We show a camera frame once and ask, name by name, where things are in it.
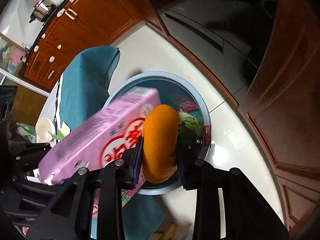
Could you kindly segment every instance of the pressure cooker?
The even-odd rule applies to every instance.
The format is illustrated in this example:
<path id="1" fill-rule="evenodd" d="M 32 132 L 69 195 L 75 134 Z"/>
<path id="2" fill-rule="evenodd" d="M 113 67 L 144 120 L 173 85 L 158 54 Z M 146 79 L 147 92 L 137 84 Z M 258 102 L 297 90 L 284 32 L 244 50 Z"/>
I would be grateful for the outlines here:
<path id="1" fill-rule="evenodd" d="M 52 0 L 40 0 L 34 5 L 34 10 L 30 15 L 29 23 L 33 22 L 35 19 L 40 22 L 45 22 L 55 9 L 56 5 Z"/>

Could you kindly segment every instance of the paper cup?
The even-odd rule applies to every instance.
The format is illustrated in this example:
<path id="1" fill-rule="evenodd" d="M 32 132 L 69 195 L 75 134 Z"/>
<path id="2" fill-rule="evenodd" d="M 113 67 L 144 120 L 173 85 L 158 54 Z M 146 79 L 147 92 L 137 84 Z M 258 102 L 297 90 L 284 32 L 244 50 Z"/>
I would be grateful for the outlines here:
<path id="1" fill-rule="evenodd" d="M 55 134 L 56 129 L 53 122 L 46 117 L 40 118 L 36 123 L 36 133 L 40 140 L 44 142 L 50 142 L 52 140 L 52 136 L 48 131 Z"/>

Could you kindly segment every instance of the white tile floor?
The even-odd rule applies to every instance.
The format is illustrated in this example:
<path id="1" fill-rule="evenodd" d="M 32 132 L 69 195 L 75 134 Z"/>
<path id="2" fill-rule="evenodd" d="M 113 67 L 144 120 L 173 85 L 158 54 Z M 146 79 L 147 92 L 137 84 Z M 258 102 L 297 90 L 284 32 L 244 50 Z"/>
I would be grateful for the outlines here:
<path id="1" fill-rule="evenodd" d="M 223 170 L 240 168 L 283 221 L 279 195 L 268 167 L 226 98 L 180 52 L 147 26 L 124 40 L 119 49 L 120 61 L 111 78 L 109 93 L 131 76 L 146 71 L 167 71 L 187 80 L 198 90 L 210 111 L 215 147 L 209 150 L 206 161 Z M 186 232 L 192 232 L 196 191 L 180 187 L 162 195 L 162 200 L 178 221 L 174 238 L 180 239 Z"/>

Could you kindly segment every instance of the black countertop edge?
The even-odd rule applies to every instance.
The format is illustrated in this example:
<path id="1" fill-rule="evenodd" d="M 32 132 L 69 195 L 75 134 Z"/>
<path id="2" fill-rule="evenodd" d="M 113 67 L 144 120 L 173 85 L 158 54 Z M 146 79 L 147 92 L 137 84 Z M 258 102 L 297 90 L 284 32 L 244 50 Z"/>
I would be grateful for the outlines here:
<path id="1" fill-rule="evenodd" d="M 23 76 L 24 75 L 25 70 L 27 68 L 27 63 L 30 60 L 31 54 L 33 53 L 33 50 L 34 50 L 35 46 L 37 45 L 38 41 L 41 39 L 41 36 L 43 35 L 45 30 L 47 29 L 47 27 L 50 24 L 50 22 L 54 19 L 54 17 L 56 17 L 57 13 L 66 5 L 66 3 L 68 3 L 68 1 L 69 0 L 64 0 L 59 6 L 57 6 L 56 9 L 52 12 L 52 14 L 49 16 L 49 18 L 44 23 L 41 31 L 39 32 L 39 34 L 38 34 L 38 36 L 37 36 L 37 38 L 35 40 L 35 42 L 33 43 L 32 47 L 29 50 L 29 54 L 27 56 L 27 59 L 26 59 L 25 63 L 23 64 L 22 68 L 20 69 L 20 71 L 18 73 L 19 76 Z"/>

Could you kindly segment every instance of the teal fabric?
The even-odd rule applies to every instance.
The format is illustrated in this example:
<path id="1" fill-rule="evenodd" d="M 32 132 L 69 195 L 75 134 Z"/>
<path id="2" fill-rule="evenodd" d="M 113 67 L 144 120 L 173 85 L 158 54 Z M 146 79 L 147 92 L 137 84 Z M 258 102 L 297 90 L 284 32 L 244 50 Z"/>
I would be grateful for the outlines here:
<path id="1" fill-rule="evenodd" d="M 118 48 L 102 46 L 86 49 L 72 60 L 58 82 L 60 125 L 64 121 L 72 131 L 103 107 L 119 58 Z"/>
<path id="2" fill-rule="evenodd" d="M 125 240 L 147 240 L 157 230 L 164 214 L 152 196 L 136 194 L 122 208 Z M 97 219 L 92 219 L 91 235 L 97 239 Z"/>

